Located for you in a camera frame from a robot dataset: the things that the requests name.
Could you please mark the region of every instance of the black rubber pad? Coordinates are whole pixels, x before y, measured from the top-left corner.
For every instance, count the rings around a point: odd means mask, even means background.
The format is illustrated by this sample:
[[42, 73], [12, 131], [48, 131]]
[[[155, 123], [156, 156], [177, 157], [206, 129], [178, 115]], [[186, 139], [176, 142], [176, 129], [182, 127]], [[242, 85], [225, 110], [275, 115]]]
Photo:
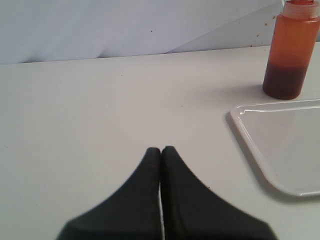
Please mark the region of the black rubber pad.
[[161, 157], [166, 240], [277, 239], [266, 223], [233, 207], [203, 185], [174, 147], [166, 147]]
[[161, 240], [160, 160], [160, 150], [149, 148], [123, 186], [69, 221], [58, 240]]

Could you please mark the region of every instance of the white wall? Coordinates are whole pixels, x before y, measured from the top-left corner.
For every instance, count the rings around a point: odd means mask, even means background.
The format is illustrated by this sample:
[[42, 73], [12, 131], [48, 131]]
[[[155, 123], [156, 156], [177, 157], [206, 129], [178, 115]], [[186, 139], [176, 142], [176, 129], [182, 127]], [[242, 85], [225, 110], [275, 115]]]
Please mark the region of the white wall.
[[269, 45], [281, 9], [280, 0], [0, 0], [0, 64]]

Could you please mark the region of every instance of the table surface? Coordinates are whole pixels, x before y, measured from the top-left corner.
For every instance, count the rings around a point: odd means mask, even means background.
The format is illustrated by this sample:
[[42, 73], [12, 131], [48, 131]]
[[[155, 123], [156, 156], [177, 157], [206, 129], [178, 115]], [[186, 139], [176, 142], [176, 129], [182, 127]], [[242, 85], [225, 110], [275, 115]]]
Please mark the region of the table surface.
[[[228, 124], [261, 90], [268, 46], [0, 65], [0, 239], [55, 239], [106, 199], [147, 147], [176, 147], [199, 179], [269, 223], [320, 239], [320, 198], [273, 190]], [[320, 44], [298, 99], [320, 97]]]

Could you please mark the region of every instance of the wall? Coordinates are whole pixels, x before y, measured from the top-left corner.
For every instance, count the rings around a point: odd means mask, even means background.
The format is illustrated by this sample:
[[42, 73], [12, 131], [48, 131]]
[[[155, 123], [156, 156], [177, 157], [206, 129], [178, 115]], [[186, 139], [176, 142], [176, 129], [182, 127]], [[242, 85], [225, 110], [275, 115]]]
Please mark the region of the wall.
[[0, 64], [269, 45], [280, 0], [0, 0]]

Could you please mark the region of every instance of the white tray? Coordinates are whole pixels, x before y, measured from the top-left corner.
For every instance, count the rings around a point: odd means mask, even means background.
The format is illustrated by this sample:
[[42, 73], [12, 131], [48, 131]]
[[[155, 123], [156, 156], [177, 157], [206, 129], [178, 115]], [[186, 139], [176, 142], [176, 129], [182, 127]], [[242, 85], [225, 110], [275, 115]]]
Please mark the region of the white tray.
[[268, 182], [289, 195], [320, 195], [320, 99], [241, 105], [230, 114]]

